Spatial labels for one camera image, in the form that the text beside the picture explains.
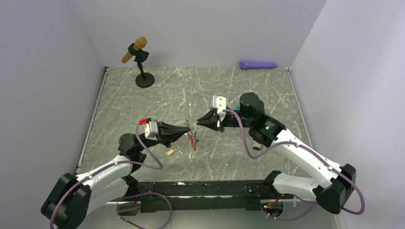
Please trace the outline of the yellow tagged key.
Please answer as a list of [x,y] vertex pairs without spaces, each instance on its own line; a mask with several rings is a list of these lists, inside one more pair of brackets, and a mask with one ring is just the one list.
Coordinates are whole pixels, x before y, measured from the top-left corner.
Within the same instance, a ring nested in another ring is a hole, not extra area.
[[183,155],[183,152],[181,151],[180,147],[179,147],[179,146],[175,146],[175,147],[169,149],[169,150],[165,153],[165,156],[169,157],[169,156],[173,155],[173,154],[176,153],[176,152],[178,152],[178,153],[180,153],[180,154]]

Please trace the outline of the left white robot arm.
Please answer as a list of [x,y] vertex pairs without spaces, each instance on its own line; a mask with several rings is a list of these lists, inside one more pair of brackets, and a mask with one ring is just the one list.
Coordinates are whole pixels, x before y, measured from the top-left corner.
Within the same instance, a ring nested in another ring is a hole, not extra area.
[[119,139],[119,154],[111,161],[89,172],[62,175],[41,207],[51,229],[75,229],[85,217],[105,203],[123,198],[132,200],[137,194],[138,181],[132,173],[146,167],[163,168],[150,147],[171,144],[192,131],[189,126],[175,126],[149,118],[141,119],[135,133]]

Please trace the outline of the red handled metal keyring holder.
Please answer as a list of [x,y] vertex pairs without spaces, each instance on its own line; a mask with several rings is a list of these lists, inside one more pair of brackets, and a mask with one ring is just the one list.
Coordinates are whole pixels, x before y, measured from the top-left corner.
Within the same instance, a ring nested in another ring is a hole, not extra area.
[[186,118],[185,124],[186,124],[187,127],[190,128],[190,131],[187,133],[187,137],[188,137],[189,140],[190,140],[190,144],[191,144],[191,147],[192,147],[193,151],[196,151],[196,150],[197,150],[197,149],[196,149],[197,143],[194,142],[194,140],[193,140],[193,132],[195,132],[195,131],[194,131],[194,128],[193,128],[193,126],[192,126],[191,118],[190,118],[190,117],[187,117],[187,118]]

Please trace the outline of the blue tagged key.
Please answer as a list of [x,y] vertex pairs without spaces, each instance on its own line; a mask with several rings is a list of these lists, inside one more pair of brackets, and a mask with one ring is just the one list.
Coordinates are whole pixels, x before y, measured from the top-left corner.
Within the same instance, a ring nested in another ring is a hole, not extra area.
[[199,141],[198,136],[197,136],[197,132],[193,132],[193,140],[196,143]]

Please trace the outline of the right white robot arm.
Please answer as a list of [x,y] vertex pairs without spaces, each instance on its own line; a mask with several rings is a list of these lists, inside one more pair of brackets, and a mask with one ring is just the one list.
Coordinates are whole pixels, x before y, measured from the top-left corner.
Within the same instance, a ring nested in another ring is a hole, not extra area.
[[264,103],[255,93],[242,94],[238,110],[230,109],[226,102],[225,97],[214,95],[209,112],[197,120],[197,125],[219,132],[238,127],[251,159],[259,159],[275,149],[310,176],[296,177],[274,170],[263,182],[267,197],[292,194],[316,202],[332,214],[343,210],[354,215],[364,212],[364,197],[355,184],[356,169],[352,165],[341,166],[303,143],[284,124],[265,113]]

